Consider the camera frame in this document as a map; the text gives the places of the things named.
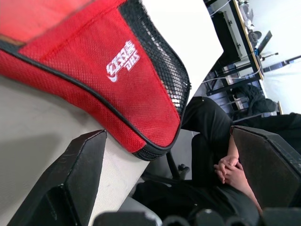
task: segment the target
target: black mesh panel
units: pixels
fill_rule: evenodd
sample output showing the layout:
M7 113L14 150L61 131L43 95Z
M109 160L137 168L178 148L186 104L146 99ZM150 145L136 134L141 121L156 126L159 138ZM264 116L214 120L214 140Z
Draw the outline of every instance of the black mesh panel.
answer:
M119 7L119 11L151 59L181 117L190 90L183 63L152 24L140 0L128 0Z

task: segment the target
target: hand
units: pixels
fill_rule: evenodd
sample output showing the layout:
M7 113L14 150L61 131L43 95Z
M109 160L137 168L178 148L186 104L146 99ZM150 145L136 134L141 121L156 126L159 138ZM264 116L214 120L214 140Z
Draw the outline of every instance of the hand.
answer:
M227 155L219 161L218 165L214 165L214 168L218 170L216 173L223 184L225 183L225 175L227 174L225 163L228 163L230 166L236 166L238 163L238 157L235 155Z
M237 190L249 195L252 190L246 179L243 166L238 162L236 166L231 166L228 163L226 165L225 183L236 188Z

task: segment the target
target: red bag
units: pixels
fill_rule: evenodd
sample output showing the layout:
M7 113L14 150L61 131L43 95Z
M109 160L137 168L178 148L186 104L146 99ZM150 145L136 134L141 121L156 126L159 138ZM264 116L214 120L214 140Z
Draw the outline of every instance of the red bag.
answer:
M95 117L129 152L173 146L185 67L139 0L0 0L0 73Z

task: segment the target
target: white table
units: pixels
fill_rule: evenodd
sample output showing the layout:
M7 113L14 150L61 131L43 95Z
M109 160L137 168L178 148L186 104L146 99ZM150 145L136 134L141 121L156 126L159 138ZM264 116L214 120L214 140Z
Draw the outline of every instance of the white table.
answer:
M204 3L143 3L157 29L184 62L192 83L192 98L222 54ZM43 171L72 139L97 129L102 126L81 109L0 76L0 225L8 223ZM120 207L147 165L108 135L89 225L99 213Z

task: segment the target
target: white logo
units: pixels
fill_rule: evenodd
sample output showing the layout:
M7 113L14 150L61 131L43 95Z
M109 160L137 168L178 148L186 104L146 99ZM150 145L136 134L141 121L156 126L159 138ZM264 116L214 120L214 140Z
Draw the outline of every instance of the white logo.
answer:
M112 82L117 81L118 71L125 67L128 71L138 62L140 56L132 41L127 41L121 51L114 57L114 59L107 65L108 78Z

